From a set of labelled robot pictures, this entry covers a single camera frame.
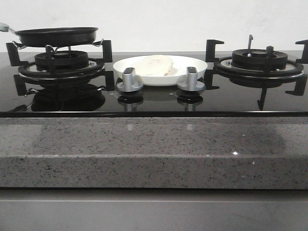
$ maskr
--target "white bowl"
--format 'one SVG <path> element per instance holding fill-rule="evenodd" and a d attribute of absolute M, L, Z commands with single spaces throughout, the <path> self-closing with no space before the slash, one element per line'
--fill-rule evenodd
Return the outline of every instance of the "white bowl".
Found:
<path fill-rule="evenodd" d="M 145 58 L 146 56 L 137 56 L 128 59 L 122 59 L 114 64 L 114 70 L 119 78 L 122 78 L 124 70 L 131 67 L 132 64 Z M 173 67 L 170 73 L 166 76 L 139 76 L 142 83 L 146 86 L 173 86 L 177 85 L 179 81 L 184 80 L 187 77 L 187 67 L 193 66 L 197 69 L 198 79 L 202 78 L 207 68 L 206 62 L 185 57 L 168 55 L 173 60 Z"/>

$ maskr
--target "gray speckled countertop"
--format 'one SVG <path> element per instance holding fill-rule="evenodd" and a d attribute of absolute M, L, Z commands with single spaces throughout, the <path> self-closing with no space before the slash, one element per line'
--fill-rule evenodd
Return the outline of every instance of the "gray speckled countertop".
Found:
<path fill-rule="evenodd" d="M 1 187 L 308 189 L 308 118 L 0 118 Z"/>

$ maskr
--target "flatbread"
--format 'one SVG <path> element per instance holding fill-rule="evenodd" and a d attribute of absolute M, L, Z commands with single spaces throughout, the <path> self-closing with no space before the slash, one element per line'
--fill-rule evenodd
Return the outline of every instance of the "flatbread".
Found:
<path fill-rule="evenodd" d="M 161 54 L 147 56 L 131 65 L 136 75 L 140 76 L 165 76 L 172 70 L 172 66 L 172 59 Z"/>

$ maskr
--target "frying pan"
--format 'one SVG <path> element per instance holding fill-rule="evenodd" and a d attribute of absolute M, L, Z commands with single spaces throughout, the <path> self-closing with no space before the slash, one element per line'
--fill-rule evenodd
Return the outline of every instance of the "frying pan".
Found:
<path fill-rule="evenodd" d="M 14 31 L 9 25 L 0 23 L 0 31 L 17 35 L 24 46 L 28 47 L 68 47 L 92 43 L 97 27 L 59 27 Z"/>

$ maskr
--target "gas stove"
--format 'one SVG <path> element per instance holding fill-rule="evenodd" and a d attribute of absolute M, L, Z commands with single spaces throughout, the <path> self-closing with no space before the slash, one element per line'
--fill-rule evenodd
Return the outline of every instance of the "gas stove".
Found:
<path fill-rule="evenodd" d="M 45 46 L 44 53 L 23 53 L 31 58 L 21 61 L 18 50 L 23 46 L 8 43 L 9 59 L 0 54 L 0 116 L 308 116 L 308 43 L 298 42 L 305 45 L 304 51 L 282 52 L 251 49 L 251 41 L 252 36 L 247 49 L 233 52 L 215 52 L 216 44 L 223 42 L 208 40 L 206 53 L 163 53 L 207 62 L 196 90 L 142 86 L 128 92 L 118 87 L 123 80 L 113 64 L 152 52 L 112 53 L 111 41 L 102 39 L 91 45 L 102 47 L 103 53 Z"/>

